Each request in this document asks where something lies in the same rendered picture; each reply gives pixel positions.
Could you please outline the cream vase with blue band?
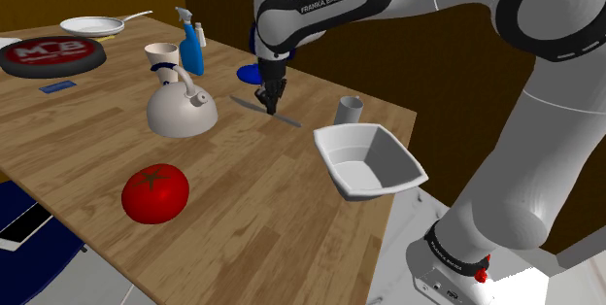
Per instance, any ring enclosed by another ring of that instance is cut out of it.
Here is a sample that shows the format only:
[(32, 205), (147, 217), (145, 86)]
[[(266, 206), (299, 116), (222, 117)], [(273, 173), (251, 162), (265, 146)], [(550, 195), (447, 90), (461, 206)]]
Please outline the cream vase with blue band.
[[(160, 62), (178, 64), (180, 62), (179, 48), (171, 43), (153, 43), (144, 47), (144, 51), (151, 65)], [(159, 68), (155, 71), (159, 82), (162, 85), (175, 83), (179, 80), (176, 71), (167, 68)]]

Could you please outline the blue plate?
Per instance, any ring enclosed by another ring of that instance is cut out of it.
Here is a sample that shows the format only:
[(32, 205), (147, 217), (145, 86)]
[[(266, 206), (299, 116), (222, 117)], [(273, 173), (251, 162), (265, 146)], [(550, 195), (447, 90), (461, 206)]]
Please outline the blue plate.
[(237, 70), (236, 75), (240, 81), (242, 81), (246, 84), (249, 84), (249, 85), (261, 85), (262, 84), (262, 78), (260, 76), (258, 65), (256, 63), (241, 66)]

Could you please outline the blue spray bottle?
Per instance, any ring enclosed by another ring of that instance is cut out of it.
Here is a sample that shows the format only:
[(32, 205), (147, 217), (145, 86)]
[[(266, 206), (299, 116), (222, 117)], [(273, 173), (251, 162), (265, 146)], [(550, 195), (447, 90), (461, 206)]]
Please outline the blue spray bottle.
[(179, 44), (183, 67), (191, 74), (202, 76), (204, 74), (204, 61), (202, 46), (198, 34), (191, 22), (192, 12), (185, 8), (176, 7), (179, 21), (183, 23), (185, 38)]

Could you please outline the grey table knife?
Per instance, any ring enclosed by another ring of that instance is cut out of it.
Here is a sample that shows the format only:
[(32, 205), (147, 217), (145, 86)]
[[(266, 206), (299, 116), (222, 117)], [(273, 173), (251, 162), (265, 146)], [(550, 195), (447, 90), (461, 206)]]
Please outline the grey table knife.
[(283, 122), (286, 122), (286, 123), (289, 123), (289, 124), (291, 124), (291, 125), (293, 125), (295, 127), (302, 127), (302, 124), (300, 122), (294, 120), (294, 119), (288, 118), (288, 117), (280, 115), (280, 114), (270, 115), (264, 108), (262, 108), (260, 106), (257, 106), (257, 105), (255, 105), (255, 104), (253, 104), (251, 102), (248, 102), (248, 101), (246, 101), (244, 99), (238, 98), (238, 97), (236, 97), (234, 95), (229, 95), (229, 97), (234, 102), (236, 102), (237, 104), (239, 104), (239, 105), (241, 105), (243, 107), (249, 108), (249, 109), (254, 110), (254, 111), (258, 111), (258, 112), (260, 112), (260, 113), (262, 113), (264, 115), (271, 116), (271, 117), (273, 117), (275, 119), (279, 119), (279, 120), (281, 120)]

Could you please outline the white marbled robot stand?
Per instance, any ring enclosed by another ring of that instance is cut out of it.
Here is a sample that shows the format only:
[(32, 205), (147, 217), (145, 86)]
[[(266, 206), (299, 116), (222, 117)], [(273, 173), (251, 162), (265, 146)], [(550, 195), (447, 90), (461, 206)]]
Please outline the white marbled robot stand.
[[(436, 305), (414, 288), (405, 251), (448, 207), (419, 187), (397, 193), (366, 305)], [(494, 305), (606, 305), (606, 253), (565, 268), (541, 249), (494, 251)]]

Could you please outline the white kettle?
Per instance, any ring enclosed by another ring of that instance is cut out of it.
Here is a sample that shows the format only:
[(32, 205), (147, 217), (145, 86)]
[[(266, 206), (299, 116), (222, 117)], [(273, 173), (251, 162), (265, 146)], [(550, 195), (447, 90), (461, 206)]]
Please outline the white kettle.
[(160, 87), (151, 96), (147, 104), (150, 130), (167, 138), (188, 138), (210, 130), (219, 119), (213, 97), (178, 64), (159, 62), (151, 67), (159, 69), (173, 70), (181, 80)]

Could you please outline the dark blue furniture piece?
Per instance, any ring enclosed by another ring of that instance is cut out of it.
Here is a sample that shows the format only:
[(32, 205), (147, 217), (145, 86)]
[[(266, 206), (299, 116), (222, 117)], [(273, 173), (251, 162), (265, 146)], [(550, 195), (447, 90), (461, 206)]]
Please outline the dark blue furniture piece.
[(53, 216), (26, 231), (28, 238), (5, 250), (1, 231), (36, 201), (12, 181), (0, 183), (0, 305), (24, 305), (71, 262), (84, 242)]

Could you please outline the white square bowl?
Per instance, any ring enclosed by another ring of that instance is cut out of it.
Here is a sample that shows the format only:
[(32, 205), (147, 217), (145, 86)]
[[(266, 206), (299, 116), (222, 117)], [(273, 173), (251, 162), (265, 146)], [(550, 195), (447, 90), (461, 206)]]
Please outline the white square bowl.
[(417, 187), (428, 180), (407, 148), (378, 123), (345, 123), (314, 131), (328, 174), (347, 200), (366, 200)]

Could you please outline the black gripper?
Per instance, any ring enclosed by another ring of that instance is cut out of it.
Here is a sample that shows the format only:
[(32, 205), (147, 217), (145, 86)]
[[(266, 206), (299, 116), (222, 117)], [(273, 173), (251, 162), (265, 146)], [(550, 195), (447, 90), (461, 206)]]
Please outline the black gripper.
[(286, 89), (287, 80), (283, 80), (286, 74), (286, 60), (259, 58), (257, 63), (263, 86), (271, 88), (271, 95), (263, 86), (258, 88), (254, 95), (265, 106), (266, 113), (272, 115), (276, 113), (278, 102)]

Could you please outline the red round tray black rim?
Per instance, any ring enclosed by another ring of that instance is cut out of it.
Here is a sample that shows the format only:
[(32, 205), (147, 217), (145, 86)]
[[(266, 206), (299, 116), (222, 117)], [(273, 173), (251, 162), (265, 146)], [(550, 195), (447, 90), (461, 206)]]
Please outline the red round tray black rim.
[(97, 41), (75, 36), (22, 40), (0, 49), (0, 68), (25, 79), (54, 79), (94, 70), (107, 59)]

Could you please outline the red tomato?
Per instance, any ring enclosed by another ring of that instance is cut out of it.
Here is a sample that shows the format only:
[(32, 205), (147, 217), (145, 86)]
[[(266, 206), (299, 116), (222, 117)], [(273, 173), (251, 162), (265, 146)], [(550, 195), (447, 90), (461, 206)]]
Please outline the red tomato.
[(189, 183), (177, 167), (158, 163), (133, 174), (121, 193), (122, 209), (132, 220), (160, 224), (176, 217), (189, 197)]

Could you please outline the blue flat card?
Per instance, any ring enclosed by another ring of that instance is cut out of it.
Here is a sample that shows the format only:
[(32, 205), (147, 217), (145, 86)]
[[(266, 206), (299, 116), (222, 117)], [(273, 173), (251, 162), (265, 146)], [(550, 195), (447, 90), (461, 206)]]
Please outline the blue flat card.
[(74, 82), (66, 80), (51, 85), (41, 86), (40, 90), (45, 94), (50, 94), (73, 86), (76, 86)]

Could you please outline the white frying pan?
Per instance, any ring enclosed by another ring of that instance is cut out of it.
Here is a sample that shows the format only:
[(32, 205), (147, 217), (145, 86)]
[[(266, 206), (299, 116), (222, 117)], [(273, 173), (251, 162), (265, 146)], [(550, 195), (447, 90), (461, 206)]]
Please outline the white frying pan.
[(149, 14), (152, 14), (152, 11), (144, 11), (124, 18), (71, 17), (62, 20), (59, 27), (74, 36), (101, 38), (120, 33), (124, 29), (124, 24), (132, 18)]

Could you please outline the grey mug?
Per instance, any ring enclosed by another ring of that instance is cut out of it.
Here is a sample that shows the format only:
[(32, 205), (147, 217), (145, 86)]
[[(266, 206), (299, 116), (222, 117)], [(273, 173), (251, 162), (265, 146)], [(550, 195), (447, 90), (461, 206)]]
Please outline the grey mug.
[(364, 104), (358, 96), (341, 97), (333, 124), (358, 123), (363, 106)]

